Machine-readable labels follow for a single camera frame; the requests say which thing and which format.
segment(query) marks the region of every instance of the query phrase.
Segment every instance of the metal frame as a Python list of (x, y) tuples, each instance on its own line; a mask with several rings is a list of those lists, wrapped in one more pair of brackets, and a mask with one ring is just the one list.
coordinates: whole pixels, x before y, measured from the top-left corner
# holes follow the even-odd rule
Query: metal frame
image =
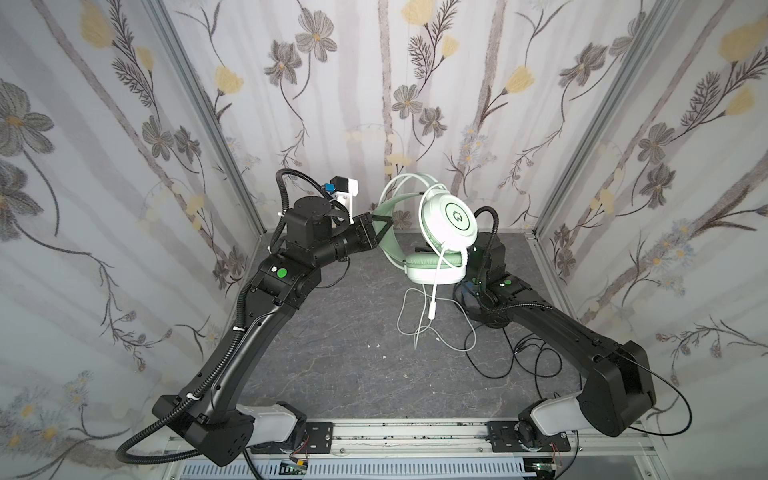
[(166, 53), (170, 56), (171, 63), (181, 79), (192, 106), (202, 120), (206, 133), (214, 142), (214, 149), (222, 160), (222, 167), (227, 172), (227, 177), (230, 179), (235, 194), (243, 205), (248, 220), (255, 227), (256, 231), (263, 235), (266, 233), (266, 228), (259, 216), (259, 212), (256, 210), (256, 206), (253, 205), (250, 199), (250, 192), (240, 176), (237, 163), (232, 157), (232, 152), (227, 148), (227, 141), (224, 139), (219, 122), (216, 120), (213, 107), (205, 90), (197, 80), (194, 68), (168, 15), (168, 10), (165, 8), (162, 0), (141, 0), (141, 3), (149, 14), (152, 26), (160, 37)]
[(568, 162), (565, 171), (560, 176), (557, 185), (552, 191), (552, 195), (547, 199), (547, 203), (539, 215), (534, 233), (549, 229), (550, 223), (554, 220), (555, 212), (568, 195), (576, 181), (576, 177), (581, 172), (581, 168), (587, 162), (589, 154), (603, 134), (608, 122), (621, 106), (621, 102), (629, 91), (636, 74), (650, 56), (657, 40), (661, 38), (667, 23), (672, 19), (672, 14), (679, 4), (680, 0), (656, 0), (645, 21), (645, 25), (638, 33), (627, 56), (621, 62), (619, 72), (616, 74), (611, 87), (600, 103), (598, 111), (594, 114), (583, 138), (574, 149), (571, 161)]
[[(537, 452), (494, 453), (491, 444), (484, 437), (488, 434), (486, 422), (501, 419), (318, 419), (311, 422), (333, 422), (333, 444), (329, 454), (310, 454), (313, 459), (350, 461), (361, 458), (465, 458), (472, 459), (541, 457)], [(568, 434), (568, 440), (575, 447), (576, 437)], [(166, 452), (189, 449), (189, 445), (178, 437), (172, 437)], [(569, 462), (573, 455), (563, 453), (563, 461)], [(627, 430), (617, 438), (607, 437), (594, 429), (579, 430), (579, 456), (631, 456), (640, 472), (648, 478), (669, 480), (660, 463), (656, 449), (647, 435)], [(269, 460), (285, 459), (288, 455), (252, 455), (253, 460), (264, 463)], [(175, 462), (166, 467), (164, 480), (180, 480), (184, 462)], [(383, 475), (397, 478), (397, 475)]]

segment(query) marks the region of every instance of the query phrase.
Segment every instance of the headphone ear cup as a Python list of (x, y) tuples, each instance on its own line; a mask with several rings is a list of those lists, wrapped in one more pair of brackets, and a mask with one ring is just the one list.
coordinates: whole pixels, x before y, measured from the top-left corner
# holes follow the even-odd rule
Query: headphone ear cup
[[(406, 257), (406, 275), (413, 283), (432, 285), (435, 283), (435, 271), (437, 270), (437, 253), (411, 253)], [(442, 265), (437, 272), (438, 285), (452, 285), (461, 282), (466, 274), (466, 266), (451, 268), (446, 265), (450, 262), (454, 266), (462, 264), (460, 253), (446, 253), (442, 258)]]
[(478, 224), (467, 204), (447, 191), (429, 198), (422, 211), (424, 231), (435, 247), (460, 251), (470, 247), (478, 235)]

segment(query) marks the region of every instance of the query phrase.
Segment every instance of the mounting plate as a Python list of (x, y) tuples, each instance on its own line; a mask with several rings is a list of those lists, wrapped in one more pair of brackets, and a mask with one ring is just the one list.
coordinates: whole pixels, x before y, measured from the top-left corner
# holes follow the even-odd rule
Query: mounting plate
[[(307, 422), (306, 423), (306, 447), (301, 445), (296, 450), (296, 455), (304, 453), (331, 453), (333, 443), (333, 423), (332, 422)], [(279, 455), (291, 452), (285, 452), (274, 444), (265, 444), (264, 446), (252, 446), (250, 452), (254, 455)]]
[[(491, 448), (494, 453), (515, 453), (515, 452), (530, 452), (523, 445), (518, 442), (515, 435), (515, 425), (517, 420), (511, 420), (508, 422), (488, 422), (488, 441), (491, 443)], [(548, 437), (549, 443), (554, 443), (559, 452), (571, 451), (571, 443), (568, 441), (568, 437), (553, 435)], [(539, 452), (553, 452), (550, 445), (542, 447)]]

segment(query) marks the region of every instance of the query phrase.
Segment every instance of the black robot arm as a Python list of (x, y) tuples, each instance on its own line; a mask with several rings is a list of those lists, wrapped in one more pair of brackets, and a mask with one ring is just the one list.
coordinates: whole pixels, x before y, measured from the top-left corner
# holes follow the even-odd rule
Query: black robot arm
[[(217, 368), (238, 330), (245, 331), (237, 350), (213, 386), (185, 413), (168, 424), (199, 453), (219, 466), (234, 460), (247, 446), (254, 418), (237, 410), (237, 400), (256, 364), (275, 335), (320, 283), (320, 269), (349, 255), (372, 250), (392, 226), (390, 217), (358, 215), (332, 228), (332, 217), (343, 217), (320, 197), (299, 199), (285, 214), (285, 247), (270, 254), (244, 291), (242, 327), (227, 331), (200, 372), (177, 395), (161, 396), (152, 413), (159, 419), (176, 408)], [(376, 234), (372, 222), (386, 222)]]
[(470, 308), (470, 318), (523, 325), (584, 377), (580, 392), (541, 400), (524, 410), (519, 415), (520, 440), (527, 446), (546, 445), (550, 435), (588, 426), (605, 435), (620, 435), (656, 403), (651, 375), (641, 368), (648, 368), (645, 350), (631, 341), (621, 345), (550, 305), (530, 285), (506, 271), (505, 248), (497, 237), (490, 243), (488, 265), (482, 269), (489, 239), (488, 233), (480, 233), (470, 249), (462, 285), (480, 297), (479, 308)]

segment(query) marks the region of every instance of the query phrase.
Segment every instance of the gray flower print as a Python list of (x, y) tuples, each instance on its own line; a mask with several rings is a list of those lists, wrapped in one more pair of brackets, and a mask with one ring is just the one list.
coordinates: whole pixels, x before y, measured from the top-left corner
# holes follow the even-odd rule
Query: gray flower print
[(571, 252), (568, 249), (565, 249), (558, 253), (558, 263), (557, 267), (562, 271), (563, 276), (568, 276), (571, 274), (571, 268), (576, 266), (576, 259), (574, 258), (573, 252)]
[(179, 153), (187, 154), (187, 159), (192, 163), (194, 155), (200, 155), (200, 141), (192, 140), (190, 132), (183, 125), (179, 125), (174, 136), (176, 137), (176, 145), (179, 147)]
[(394, 111), (400, 112), (400, 118), (405, 120), (409, 114), (418, 114), (422, 110), (422, 102), (414, 100), (416, 98), (416, 85), (411, 85), (410, 88), (406, 85), (400, 85), (395, 90), (395, 100), (397, 102), (392, 105)]
[(141, 136), (145, 142), (152, 145), (152, 156), (157, 158), (158, 155), (163, 155), (163, 160), (168, 161), (170, 158), (169, 148), (174, 146), (174, 137), (169, 131), (160, 132), (160, 124), (158, 124), (154, 115), (149, 116), (149, 121), (145, 121), (141, 125)]
[(648, 208), (656, 208), (667, 202), (667, 199), (664, 198), (664, 189), (672, 188), (674, 175), (675, 170), (670, 170), (665, 164), (661, 164), (648, 172), (648, 185), (640, 190), (640, 195), (650, 195)]
[(264, 68), (264, 73), (270, 76), (270, 83), (279, 85), (284, 76), (295, 84), (296, 69), (301, 66), (301, 57), (296, 52), (296, 46), (287, 41), (278, 44), (277, 40), (272, 40), (269, 56), (275, 62), (275, 65)]
[(666, 156), (662, 147), (672, 141), (673, 135), (674, 128), (667, 128), (664, 122), (655, 124), (648, 131), (648, 138), (642, 138), (637, 142), (637, 146), (642, 148), (637, 159), (645, 162), (650, 158), (652, 164), (658, 164)]
[(333, 33), (333, 22), (328, 15), (320, 10), (313, 16), (308, 8), (301, 9), (299, 25), (308, 33), (296, 34), (296, 46), (304, 53), (315, 52), (315, 58), (325, 62), (328, 60), (326, 51), (336, 51), (336, 43), (328, 38)]
[(640, 31), (640, 27), (644, 21), (645, 12), (640, 12), (637, 17), (632, 18), (632, 20), (629, 22), (629, 25), (627, 26), (627, 32), (629, 33), (629, 36), (616, 37), (614, 42), (611, 44), (611, 48), (608, 50), (608, 54), (614, 57), (618, 57), (619, 55), (624, 55), (627, 53), (627, 51), (629, 51), (629, 47), (632, 46), (634, 38)]
[(245, 271), (245, 255), (240, 252), (237, 245), (232, 246), (232, 251), (230, 252), (227, 262), (230, 264), (230, 272), (232, 276), (240, 276), (240, 274)]
[(584, 47), (579, 55), (576, 55), (576, 66), (565, 68), (560, 72), (560, 86), (565, 87), (573, 80), (576, 80), (580, 86), (585, 86), (589, 79), (589, 74), (593, 70), (603, 68), (605, 64), (605, 51), (608, 47), (605, 45), (593, 45), (591, 42)]
[(0, 160), (0, 241), (19, 238), (17, 215), (37, 215), (43, 211), (37, 202), (22, 192), (27, 174), (19, 167)]
[(13, 157), (24, 144), (39, 154), (50, 154), (53, 144), (40, 132), (53, 128), (48, 116), (29, 111), (27, 93), (0, 80), (0, 155)]
[(392, 212), (392, 227), (398, 230), (411, 227), (411, 212), (395, 210)]
[(214, 278), (219, 280), (219, 290), (224, 290), (227, 286), (227, 275), (229, 275), (230, 269), (227, 267), (227, 262), (224, 260), (216, 260), (216, 266), (214, 267)]
[(442, 120), (440, 107), (425, 108), (422, 111), (422, 116), (419, 118), (419, 123), (424, 125), (424, 131), (422, 132), (422, 135), (435, 132), (437, 137), (442, 137), (443, 132), (448, 130), (448, 127), (441, 124), (440, 120)]

